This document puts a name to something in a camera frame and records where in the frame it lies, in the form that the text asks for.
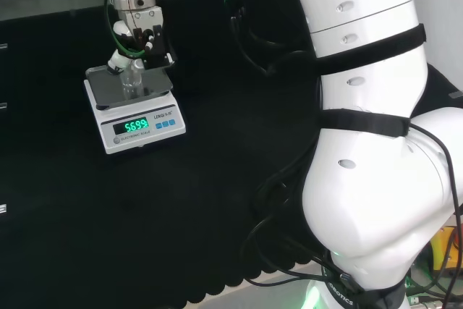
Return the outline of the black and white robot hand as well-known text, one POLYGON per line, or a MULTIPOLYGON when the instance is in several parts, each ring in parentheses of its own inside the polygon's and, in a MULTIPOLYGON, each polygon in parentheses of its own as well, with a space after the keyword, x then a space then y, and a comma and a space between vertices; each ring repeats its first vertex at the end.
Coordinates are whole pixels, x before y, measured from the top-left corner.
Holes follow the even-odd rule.
POLYGON ((120 11, 119 20, 111 24, 110 34, 116 44, 107 63, 111 74, 121 74, 137 59, 145 69, 169 64, 169 45, 160 7, 120 11))

